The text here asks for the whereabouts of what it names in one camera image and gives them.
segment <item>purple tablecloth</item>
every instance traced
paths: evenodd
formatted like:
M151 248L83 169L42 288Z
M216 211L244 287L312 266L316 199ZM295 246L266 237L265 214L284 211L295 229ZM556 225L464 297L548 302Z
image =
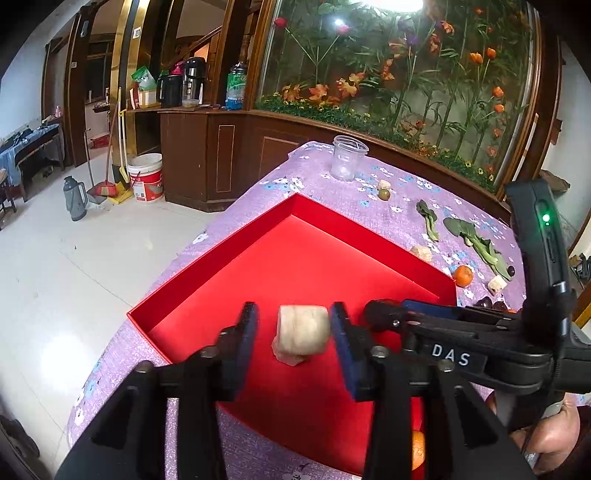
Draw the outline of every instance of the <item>purple tablecloth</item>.
M473 222L479 234L490 238L507 262L515 266L515 277L504 290L504 296L494 300L503 299L509 308L515 310L521 307L525 299L524 272L515 237L509 227L454 194L375 158L368 157L363 161L355 181L344 183L335 180L328 173L331 159L331 145L309 142L294 150L289 160L250 188L226 212L218 215L207 231L185 248L160 275L152 289L232 232L289 195L299 192L405 249L414 245L428 246L433 251L432 264L447 274L457 265L471 266L474 281L469 288L457 289L457 302L462 306L490 295L486 284L494 273L473 249L446 230L442 220L451 216ZM391 183L392 195L388 202L377 197L376 186L382 179ZM417 213L415 206L421 199L439 218L436 229L441 241L436 244L428 240L425 221ZM126 320L105 349L76 401L67 426L70 445L129 371L144 359L152 360L156 365L165 363ZM170 401L166 429L166 478L170 480L176 479L176 413L176 402ZM261 437L223 411L219 411L219 421L230 480L351 479L348 473L312 462Z

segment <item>wooden handrail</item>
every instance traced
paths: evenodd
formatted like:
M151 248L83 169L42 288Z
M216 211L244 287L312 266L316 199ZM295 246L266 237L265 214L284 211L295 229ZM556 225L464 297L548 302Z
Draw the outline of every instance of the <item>wooden handrail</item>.
M211 42L212 37L218 33L220 33L222 30L222 26L220 25L219 27L217 27L215 30L212 30L210 33L208 33L207 35L204 35L202 38L200 38L199 40L194 41L193 43L191 43L188 47L183 48L178 55L174 56L174 59L171 60L168 65L166 65L166 69L170 70L172 67L174 67L174 65L182 60L185 55L187 55L188 53L191 53L193 50L198 50L199 48L203 47L204 45L208 44L209 42Z

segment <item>gray thermos flask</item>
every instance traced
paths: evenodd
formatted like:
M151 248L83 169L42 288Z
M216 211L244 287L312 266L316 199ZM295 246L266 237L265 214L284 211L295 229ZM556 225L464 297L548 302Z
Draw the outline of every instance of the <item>gray thermos flask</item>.
M88 195L84 183L76 181L72 176L64 179L64 196L66 197L66 209L72 216L72 221L77 222L86 215L86 204L88 203Z

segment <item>pink flower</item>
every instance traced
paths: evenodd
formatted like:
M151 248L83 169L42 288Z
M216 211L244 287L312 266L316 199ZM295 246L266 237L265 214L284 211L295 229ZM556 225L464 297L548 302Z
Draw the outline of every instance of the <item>pink flower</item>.
M338 35L346 35L347 32L349 30L351 30L351 27L343 24L343 25L339 25L338 27L336 27L335 30Z
M277 17L273 23L277 28L287 27L287 20L283 17Z

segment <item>human hand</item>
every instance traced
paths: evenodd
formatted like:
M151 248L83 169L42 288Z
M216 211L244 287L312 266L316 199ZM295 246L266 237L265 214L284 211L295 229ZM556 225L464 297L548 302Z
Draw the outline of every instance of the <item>human hand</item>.
M486 399L486 404L496 414L495 393ZM551 472L558 468L568 458L579 438L580 419L576 406L576 396L567 393L564 396L560 411L538 423L527 445L527 453L537 453L539 458L534 466L534 473ZM516 430L511 438L521 449L527 435L528 428Z

